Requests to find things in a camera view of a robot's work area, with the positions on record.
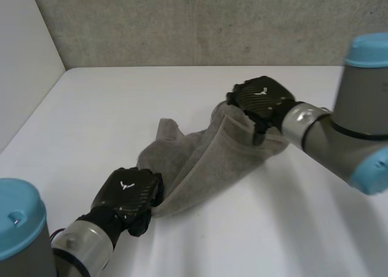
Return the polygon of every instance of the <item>light blue cap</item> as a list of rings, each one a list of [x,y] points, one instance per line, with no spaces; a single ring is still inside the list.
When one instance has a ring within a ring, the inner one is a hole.
[[[388,33],[369,33],[354,38],[345,63],[359,68],[388,67]]]
[[[0,178],[0,261],[31,244],[46,223],[46,209],[30,183]]]
[[[388,147],[361,162],[350,177],[349,185],[373,195],[388,188]]]

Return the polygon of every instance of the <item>gray towel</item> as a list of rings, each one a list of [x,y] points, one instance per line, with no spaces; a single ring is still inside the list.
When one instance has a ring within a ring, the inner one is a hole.
[[[181,212],[231,186],[280,153],[287,143],[274,128],[252,145],[253,123],[237,107],[221,102],[207,129],[183,135],[172,119],[161,119],[156,141],[139,155],[138,167],[161,173],[165,198],[152,210],[160,217]]]

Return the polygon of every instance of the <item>logo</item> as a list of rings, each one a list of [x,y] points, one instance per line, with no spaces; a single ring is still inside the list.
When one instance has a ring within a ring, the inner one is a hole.
[[[260,93],[254,93],[255,95],[267,95],[267,87],[265,87],[264,89],[263,89],[263,91],[262,92],[260,92]]]
[[[122,183],[122,181],[120,181],[120,185],[121,185],[122,189],[125,190],[127,188],[131,188],[132,186],[135,186],[135,183],[133,183],[131,185],[125,185]]]

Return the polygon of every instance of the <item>white tabletop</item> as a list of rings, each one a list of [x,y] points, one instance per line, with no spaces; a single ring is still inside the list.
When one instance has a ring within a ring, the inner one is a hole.
[[[48,226],[87,213],[132,167],[158,121],[204,129],[236,83],[262,75],[331,108],[340,67],[128,67],[68,71],[0,154],[0,177],[30,181]],[[295,147],[226,192],[148,232],[123,233],[102,276],[387,276],[388,193],[366,197]]]

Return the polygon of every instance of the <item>cable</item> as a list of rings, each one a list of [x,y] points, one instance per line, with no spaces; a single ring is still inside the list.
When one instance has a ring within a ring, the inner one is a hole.
[[[58,233],[63,232],[64,230],[65,230],[65,229],[59,229],[59,230],[56,230],[55,232],[53,232],[53,233],[51,234],[51,236],[50,236],[50,242],[53,242],[54,239],[55,239],[55,237],[56,237],[56,235],[57,235]]]

